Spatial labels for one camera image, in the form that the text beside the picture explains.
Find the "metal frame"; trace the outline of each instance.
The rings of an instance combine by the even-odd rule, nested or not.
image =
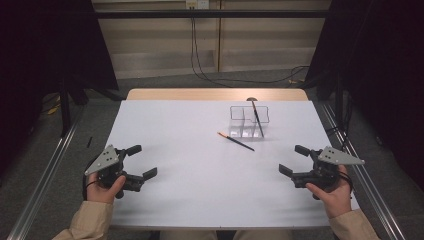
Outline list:
[[[54,17],[95,17],[98,19],[132,18],[346,18],[360,16],[355,11],[328,10],[97,10],[96,12],[40,12]]]
[[[59,167],[59,164],[65,155],[66,150],[74,136],[77,125],[80,122],[85,107],[81,107],[76,114],[75,121],[72,124],[69,131],[66,135],[59,139],[56,150],[53,153],[53,156],[50,158],[49,163],[47,164],[46,169],[44,170],[43,175],[41,176],[40,181],[34,189],[30,199],[24,207],[24,210],[19,215],[18,220],[12,228],[7,240],[20,240],[25,239],[28,234],[29,229],[31,228],[32,223],[34,222],[35,217],[37,216],[38,210],[40,209],[47,190],[49,189],[52,179],[56,174],[56,171]]]
[[[330,107],[329,104],[324,104],[322,107],[331,126],[336,127],[337,126],[337,122],[335,120],[336,114],[333,111],[333,109]],[[337,131],[336,136],[341,144],[343,143],[346,137],[345,133],[342,131]],[[346,150],[347,150],[347,153],[349,153],[350,155],[354,157],[359,157],[355,149],[353,148],[352,143],[349,140],[346,141]],[[392,211],[389,209],[386,202],[383,200],[383,197],[381,196],[380,192],[377,190],[377,187],[374,185],[374,182],[371,180],[371,177],[368,174],[367,170],[365,169],[365,166],[354,165],[352,167],[353,167],[353,170],[355,171],[355,174],[358,176],[358,179],[361,182],[361,185],[364,188],[365,193],[368,196],[368,199],[373,205],[374,210],[376,211],[381,223],[386,229],[386,232],[389,235],[390,239],[393,239],[393,240],[406,239],[395,217],[393,216]]]

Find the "electrical cable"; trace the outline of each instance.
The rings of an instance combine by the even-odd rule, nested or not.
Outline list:
[[[327,133],[327,136],[333,135],[335,132],[339,130],[339,127],[332,127],[329,129],[325,129],[325,132]]]
[[[198,55],[198,48],[197,48],[197,34],[196,34],[196,20],[194,18],[191,18],[191,32],[192,32],[192,43],[191,43],[191,66],[192,66],[192,70],[194,72],[194,74],[202,79],[202,80],[206,80],[209,81],[211,83],[215,83],[215,84],[219,84],[221,86],[224,87],[229,87],[231,88],[231,86],[225,85],[225,84],[221,84],[221,83],[217,83],[216,81],[229,81],[229,82],[245,82],[245,83],[259,83],[259,84],[271,84],[271,83],[278,83],[278,82],[282,82],[288,79],[293,79],[293,76],[295,76],[296,74],[298,74],[299,72],[301,72],[304,68],[309,68],[309,66],[297,66],[292,68],[291,70],[291,74],[287,77],[281,78],[281,79],[277,79],[277,80],[272,80],[272,81],[265,81],[265,82],[259,82],[259,81],[254,81],[254,80],[244,80],[244,79],[228,79],[228,78],[216,78],[216,79],[211,79],[208,76],[206,76],[206,74],[203,72],[202,66],[200,64],[200,59],[199,59],[199,55]],[[197,73],[194,69],[194,61],[193,61],[193,57],[194,57],[194,50],[196,51],[196,58],[197,58],[197,63],[199,66],[199,70],[201,72],[201,75],[199,73]]]
[[[342,151],[344,151],[344,149],[346,147],[346,143],[347,143],[348,138],[349,138],[349,126],[350,126],[350,119],[352,118],[352,114],[353,114],[353,101],[352,101],[352,97],[351,97],[350,93],[348,93],[348,98],[347,98],[347,103],[346,103],[346,113],[345,113],[345,117],[343,119],[345,134],[344,134],[344,138],[343,138],[343,142],[342,142],[342,146],[341,146]]]
[[[340,171],[339,171],[339,177],[340,177],[341,179],[345,180],[345,181],[349,184],[350,192],[352,192],[352,191],[354,190],[354,187],[353,187],[353,181],[352,181],[352,179],[349,177],[349,175],[345,174],[344,172],[340,172]]]
[[[58,107],[60,107],[60,102],[58,102],[57,104],[55,104],[55,105],[53,105],[53,106],[51,106],[50,108],[48,108],[48,109],[42,109],[41,111],[40,111],[40,114],[43,114],[43,113],[46,113],[46,112],[48,112],[48,111],[50,111],[50,110],[52,110],[52,109],[54,109],[54,108],[58,108]]]
[[[98,183],[98,182],[99,182],[99,180],[92,181],[91,183],[87,184],[87,186],[85,186],[85,189],[87,189],[88,186],[90,186],[91,184]]]
[[[91,166],[91,164],[93,164],[94,161],[96,161],[97,157],[99,155],[96,155],[93,159],[91,159],[88,163],[87,166],[85,166],[84,172],[87,171],[87,169]],[[87,177],[85,176],[85,174],[82,175],[82,198],[84,199],[84,201],[87,200],[87,187],[90,186],[90,184],[93,184],[95,182],[98,182],[98,180],[93,181],[89,184],[87,184]]]

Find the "gray floor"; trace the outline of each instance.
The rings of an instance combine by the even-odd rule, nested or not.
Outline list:
[[[250,81],[280,80],[290,74],[290,70],[251,71],[208,74],[210,78],[226,78]],[[295,79],[303,78],[305,71]],[[275,83],[246,83],[239,81],[219,81],[230,87],[289,87],[284,81]],[[152,77],[144,79],[120,80],[120,91],[126,96],[132,88],[155,87],[222,87],[213,81],[201,80],[195,75]],[[333,96],[328,102],[319,102],[315,89],[307,90],[308,97],[314,101],[325,128],[330,128],[323,114],[322,106],[333,103]],[[60,230],[68,227],[74,212],[81,202],[81,176],[86,163],[104,147],[113,121],[119,109],[119,102],[113,102],[96,92],[87,90],[90,102],[85,107],[72,105],[72,115],[82,113],[75,134],[52,182],[41,199],[34,222],[26,232],[26,239],[50,239]],[[14,165],[3,178],[0,189],[0,239],[6,239],[26,206],[37,182],[48,165],[59,141],[61,132],[60,112],[54,115],[41,115],[33,134],[22,152],[15,159]],[[380,194],[383,196],[402,233],[406,239],[422,239],[424,236],[424,193],[398,167],[389,149],[376,141],[377,134],[368,124],[360,111],[354,108],[350,124],[349,139],[358,155],[367,160],[366,169],[372,177]],[[340,144],[334,135],[330,136],[334,147]],[[381,224],[378,214],[373,210],[365,191],[356,181],[356,196],[364,212],[372,222],[382,239],[390,239]],[[332,239],[329,228],[296,230],[295,239]],[[147,239],[147,232],[114,230],[109,239]]]

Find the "beige sleeve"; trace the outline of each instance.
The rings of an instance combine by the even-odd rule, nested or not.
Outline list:
[[[330,219],[330,225],[340,240],[380,239],[360,209]]]
[[[113,205],[84,201],[72,218],[71,226],[60,232],[54,240],[105,240],[112,219]]]

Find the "white table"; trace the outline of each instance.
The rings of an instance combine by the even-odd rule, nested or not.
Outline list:
[[[158,175],[141,192],[125,191],[115,201],[112,226],[137,229],[303,228],[328,226],[322,203],[294,188],[278,172],[312,169],[312,160],[294,151],[329,140],[309,101],[259,101],[269,108],[265,139],[242,139],[255,152],[217,131],[228,132],[231,106],[245,101],[141,100],[122,102],[107,144],[143,151],[127,157],[124,170]],[[358,208],[356,199],[353,208]]]

